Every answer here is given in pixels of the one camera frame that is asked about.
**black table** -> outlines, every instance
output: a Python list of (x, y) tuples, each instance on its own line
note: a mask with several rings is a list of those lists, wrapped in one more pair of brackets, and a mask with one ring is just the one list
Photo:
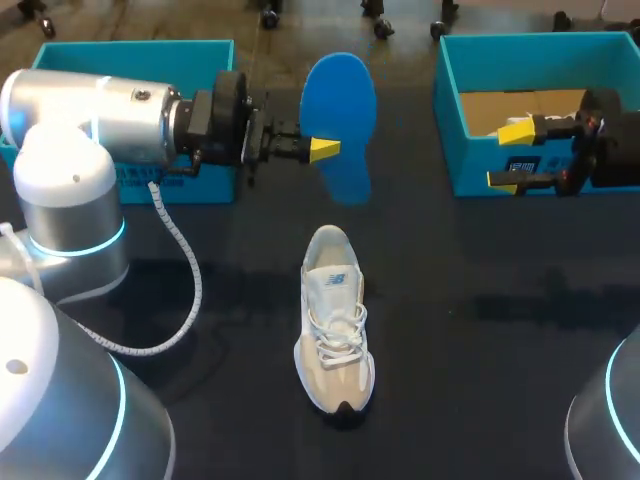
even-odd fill
[[(274, 93), (275, 113), (298, 94)], [(640, 202), (454, 199), (430, 111), (428, 90), (379, 91), (364, 207), (274, 161), (233, 206), (170, 208), (204, 273), (200, 318), (173, 352), (125, 363), (169, 408), (177, 479), (569, 478), (569, 404), (640, 317)], [(182, 322), (192, 281), (155, 212), (125, 214), (129, 277), (65, 311), (150, 344)], [(313, 412), (292, 356), (302, 256), (326, 223), (360, 259), (377, 365), (373, 409), (346, 432)]]

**shoe tongue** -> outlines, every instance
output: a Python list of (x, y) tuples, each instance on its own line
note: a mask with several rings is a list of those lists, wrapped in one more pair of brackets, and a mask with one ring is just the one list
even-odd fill
[[(351, 265), (333, 265), (311, 270), (306, 275), (309, 308), (316, 322), (326, 325), (332, 314), (342, 311), (353, 316), (358, 301), (359, 275)], [(336, 321), (332, 329), (352, 329), (345, 322)]]

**teal box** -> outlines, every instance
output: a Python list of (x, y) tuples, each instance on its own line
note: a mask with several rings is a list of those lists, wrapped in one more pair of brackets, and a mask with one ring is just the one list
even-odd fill
[[(42, 46), (33, 68), (111, 75), (170, 83), (185, 98), (196, 90), (211, 90), (221, 70), (234, 68), (232, 40), (48, 43)], [(13, 168), (17, 150), (0, 138), (0, 155)], [(179, 158), (177, 165), (187, 165)], [(116, 164), (123, 204), (152, 203), (147, 188), (157, 178), (149, 167)], [(167, 204), (229, 203), (234, 199), (235, 171), (203, 165), (197, 178), (167, 177), (162, 198)]]
[[(539, 173), (553, 172), (572, 158), (570, 140), (500, 147), (496, 137), (470, 135), (461, 93), (614, 88), (625, 110), (640, 110), (638, 79), (640, 51), (625, 32), (443, 37), (433, 105), (454, 195), (509, 195), (487, 185), (488, 171), (504, 171), (516, 163), (526, 169), (537, 165)], [(587, 183), (583, 192), (638, 190), (594, 189)], [(528, 192), (553, 193), (551, 188)]]

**sneaker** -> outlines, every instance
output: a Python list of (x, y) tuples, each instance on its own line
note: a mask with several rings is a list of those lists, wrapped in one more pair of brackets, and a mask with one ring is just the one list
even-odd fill
[(345, 233), (327, 225), (311, 239), (301, 271), (302, 333), (293, 349), (298, 376), (328, 414), (362, 411), (373, 392), (364, 277)]

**blue insole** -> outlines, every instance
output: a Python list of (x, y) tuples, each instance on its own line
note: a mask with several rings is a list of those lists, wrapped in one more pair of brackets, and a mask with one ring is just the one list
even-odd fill
[(335, 202), (357, 205), (371, 195), (365, 154), (376, 103), (367, 67), (350, 53), (327, 55), (307, 77), (300, 101), (302, 134), (341, 142), (339, 155), (317, 163)]

